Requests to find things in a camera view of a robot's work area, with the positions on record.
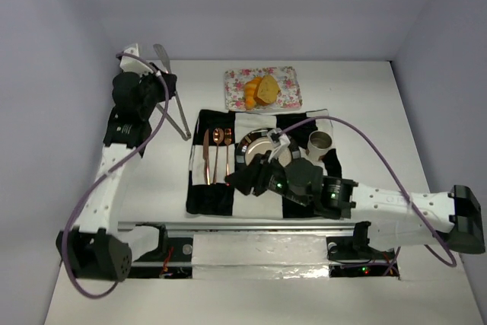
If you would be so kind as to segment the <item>sliced bread loaf piece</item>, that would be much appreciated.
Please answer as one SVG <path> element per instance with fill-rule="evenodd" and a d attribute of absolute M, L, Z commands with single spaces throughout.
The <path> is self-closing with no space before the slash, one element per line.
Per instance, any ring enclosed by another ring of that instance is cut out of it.
<path fill-rule="evenodd" d="M 273 104 L 276 102 L 279 93 L 278 82 L 271 75 L 266 75 L 259 83 L 254 99 L 260 105 Z"/>

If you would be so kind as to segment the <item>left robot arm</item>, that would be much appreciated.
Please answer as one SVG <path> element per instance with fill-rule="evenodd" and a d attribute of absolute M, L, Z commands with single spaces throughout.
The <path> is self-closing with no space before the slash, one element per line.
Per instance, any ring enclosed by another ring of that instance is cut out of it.
<path fill-rule="evenodd" d="M 98 177 L 102 182 L 84 199 L 80 215 L 68 232 L 60 231 L 56 246 L 76 279 L 124 281 L 132 263 L 142 256 L 167 252 L 163 224 L 138 224 L 119 232 L 119 213 L 130 178 L 145 153 L 151 135 L 149 118 L 157 104 L 172 98 L 173 74 L 139 75 L 121 72 L 113 79 L 113 109 L 103 138 Z"/>

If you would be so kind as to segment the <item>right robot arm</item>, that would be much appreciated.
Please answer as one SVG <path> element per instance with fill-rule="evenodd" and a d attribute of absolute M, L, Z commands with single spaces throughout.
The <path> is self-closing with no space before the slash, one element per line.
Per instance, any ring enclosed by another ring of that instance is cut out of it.
<path fill-rule="evenodd" d="M 352 220 L 352 243 L 357 251 L 385 251 L 442 239 L 454 252 L 485 252 L 480 204 L 467 186 L 456 185 L 442 193 L 403 195 L 328 177 L 321 167 L 304 158 L 282 166 L 277 159 L 261 154 L 224 180 L 245 196 L 270 191 L 311 208 L 323 218 Z"/>

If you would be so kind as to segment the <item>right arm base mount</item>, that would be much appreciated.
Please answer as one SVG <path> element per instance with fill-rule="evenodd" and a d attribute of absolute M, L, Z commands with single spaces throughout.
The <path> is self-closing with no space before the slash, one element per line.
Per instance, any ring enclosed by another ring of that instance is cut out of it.
<path fill-rule="evenodd" d="M 370 222 L 360 222 L 349 236 L 327 237 L 327 259 L 332 278 L 399 277 L 394 249 L 372 248 L 368 239 Z"/>

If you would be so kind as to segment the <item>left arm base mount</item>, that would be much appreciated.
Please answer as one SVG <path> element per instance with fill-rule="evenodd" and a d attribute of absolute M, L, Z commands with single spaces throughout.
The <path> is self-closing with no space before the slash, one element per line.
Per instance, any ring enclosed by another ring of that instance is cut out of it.
<path fill-rule="evenodd" d="M 193 277 L 193 237 L 175 234 L 161 226 L 156 249 L 132 263 L 129 279 L 191 279 Z"/>

